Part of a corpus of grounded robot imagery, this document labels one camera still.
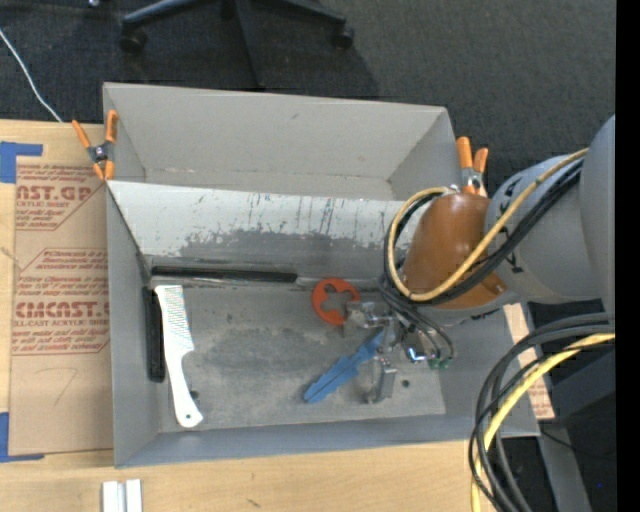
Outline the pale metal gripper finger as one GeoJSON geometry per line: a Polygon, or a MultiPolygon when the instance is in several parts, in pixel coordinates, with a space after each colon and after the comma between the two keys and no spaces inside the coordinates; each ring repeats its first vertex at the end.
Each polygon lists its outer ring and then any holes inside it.
{"type": "Polygon", "coordinates": [[[355,336],[363,330],[386,327],[388,316],[376,312],[375,302],[350,301],[346,304],[346,318],[342,326],[344,337],[355,336]]]}
{"type": "Polygon", "coordinates": [[[365,398],[368,404],[381,403],[390,399],[393,395],[397,368],[388,357],[377,356],[375,358],[378,370],[377,381],[365,398]]]}

